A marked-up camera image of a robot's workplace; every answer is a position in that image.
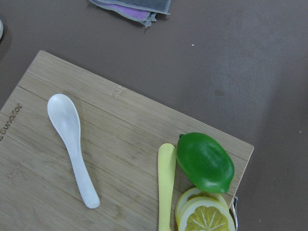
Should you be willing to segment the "white ceramic spoon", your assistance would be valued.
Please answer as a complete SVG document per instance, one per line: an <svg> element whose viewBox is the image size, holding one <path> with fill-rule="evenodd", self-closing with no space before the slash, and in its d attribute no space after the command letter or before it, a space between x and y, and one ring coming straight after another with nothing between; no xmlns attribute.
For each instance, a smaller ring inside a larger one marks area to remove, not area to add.
<svg viewBox="0 0 308 231"><path fill-rule="evenodd" d="M77 186L86 207L95 209L100 199L92 184L81 151L81 126L77 109L64 94L55 94L47 104L48 116L63 140L71 161Z"/></svg>

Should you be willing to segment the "bamboo cutting board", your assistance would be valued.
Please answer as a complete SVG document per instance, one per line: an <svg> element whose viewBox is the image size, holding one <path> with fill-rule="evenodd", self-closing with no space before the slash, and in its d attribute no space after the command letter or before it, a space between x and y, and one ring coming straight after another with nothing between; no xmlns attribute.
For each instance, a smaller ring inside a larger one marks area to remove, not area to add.
<svg viewBox="0 0 308 231"><path fill-rule="evenodd" d="M47 114L67 95L100 206L83 203L66 147ZM230 155L236 194L253 146L45 51L39 51L0 111L0 228L3 231L155 231L157 152L202 132Z"/></svg>

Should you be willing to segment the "yellow plastic knife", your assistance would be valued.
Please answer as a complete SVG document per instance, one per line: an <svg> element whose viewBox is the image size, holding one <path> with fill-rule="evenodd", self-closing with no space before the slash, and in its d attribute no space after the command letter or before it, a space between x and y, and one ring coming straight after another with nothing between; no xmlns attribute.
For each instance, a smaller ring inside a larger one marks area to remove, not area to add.
<svg viewBox="0 0 308 231"><path fill-rule="evenodd" d="M175 146L164 143L158 150L159 231L170 231L170 215L176 169Z"/></svg>

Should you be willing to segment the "green lime toy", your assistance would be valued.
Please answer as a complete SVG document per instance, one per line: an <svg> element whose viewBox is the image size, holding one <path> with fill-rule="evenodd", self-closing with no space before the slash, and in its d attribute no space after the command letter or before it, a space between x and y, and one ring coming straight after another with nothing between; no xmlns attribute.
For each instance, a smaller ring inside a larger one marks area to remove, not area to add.
<svg viewBox="0 0 308 231"><path fill-rule="evenodd" d="M229 190L234 164L215 139L199 132L180 134L176 153L180 168L198 189L209 193Z"/></svg>

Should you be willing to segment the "stacked lemon slices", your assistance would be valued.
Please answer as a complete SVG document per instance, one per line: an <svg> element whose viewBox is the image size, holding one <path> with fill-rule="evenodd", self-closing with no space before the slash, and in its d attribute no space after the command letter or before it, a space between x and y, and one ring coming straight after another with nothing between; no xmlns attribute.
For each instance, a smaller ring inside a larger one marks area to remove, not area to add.
<svg viewBox="0 0 308 231"><path fill-rule="evenodd" d="M175 208L179 231L234 231L235 223L223 196L191 188L180 196Z"/></svg>

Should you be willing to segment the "grey folded cloth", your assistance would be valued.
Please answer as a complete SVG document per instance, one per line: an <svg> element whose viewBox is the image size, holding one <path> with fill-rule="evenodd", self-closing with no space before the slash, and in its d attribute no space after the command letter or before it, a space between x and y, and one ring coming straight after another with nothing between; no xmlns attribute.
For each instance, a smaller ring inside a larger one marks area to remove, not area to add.
<svg viewBox="0 0 308 231"><path fill-rule="evenodd" d="M145 27L151 26L153 22L156 22L157 14L169 14L169 8L171 0L98 0L103 3L117 4L121 6L127 6L134 9L140 9L150 12L150 16L146 21L138 22Z"/></svg>

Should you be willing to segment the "purple cloth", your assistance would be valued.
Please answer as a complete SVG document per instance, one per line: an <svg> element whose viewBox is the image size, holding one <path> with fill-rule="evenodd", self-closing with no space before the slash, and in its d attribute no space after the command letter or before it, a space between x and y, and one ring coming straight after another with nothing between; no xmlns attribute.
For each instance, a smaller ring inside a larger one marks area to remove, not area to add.
<svg viewBox="0 0 308 231"><path fill-rule="evenodd" d="M150 12L145 11L145 10L134 9L131 7L121 6L117 4L103 3L98 0L90 0L90 2L98 7L101 7L106 10L114 11L127 19L137 21L137 22L146 21L148 17L150 16Z"/></svg>

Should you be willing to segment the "cream rabbit tray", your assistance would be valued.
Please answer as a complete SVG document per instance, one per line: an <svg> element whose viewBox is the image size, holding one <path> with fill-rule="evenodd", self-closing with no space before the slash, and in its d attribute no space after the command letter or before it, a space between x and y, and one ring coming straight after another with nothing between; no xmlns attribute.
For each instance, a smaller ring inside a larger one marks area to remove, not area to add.
<svg viewBox="0 0 308 231"><path fill-rule="evenodd" d="M0 20L0 41L1 41L2 36L3 36L3 31L4 31L3 22Z"/></svg>

